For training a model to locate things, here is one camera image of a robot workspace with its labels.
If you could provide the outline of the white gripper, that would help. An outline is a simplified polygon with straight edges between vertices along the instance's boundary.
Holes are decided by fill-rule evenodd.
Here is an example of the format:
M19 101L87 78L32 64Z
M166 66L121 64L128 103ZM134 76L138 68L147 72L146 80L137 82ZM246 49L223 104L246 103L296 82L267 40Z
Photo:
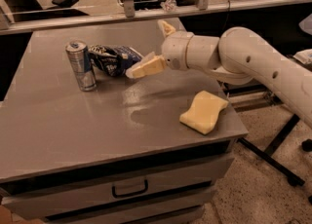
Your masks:
M172 70L186 71L187 47L194 36L192 32L178 31L165 20L158 21L159 28L166 38L161 50L163 56L156 56L154 52L145 56L126 71L126 76L131 79L142 78L160 73L166 69L166 63Z

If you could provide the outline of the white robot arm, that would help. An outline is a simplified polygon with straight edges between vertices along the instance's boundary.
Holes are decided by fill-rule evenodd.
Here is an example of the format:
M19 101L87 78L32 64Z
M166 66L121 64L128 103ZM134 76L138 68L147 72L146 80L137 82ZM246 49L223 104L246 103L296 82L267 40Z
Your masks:
M195 69L232 85L257 80L312 127L312 72L307 68L312 63L311 49L289 59L245 27L211 37L177 31L163 20L158 24L164 36L161 53L144 57L126 71L127 77L141 78L169 67Z

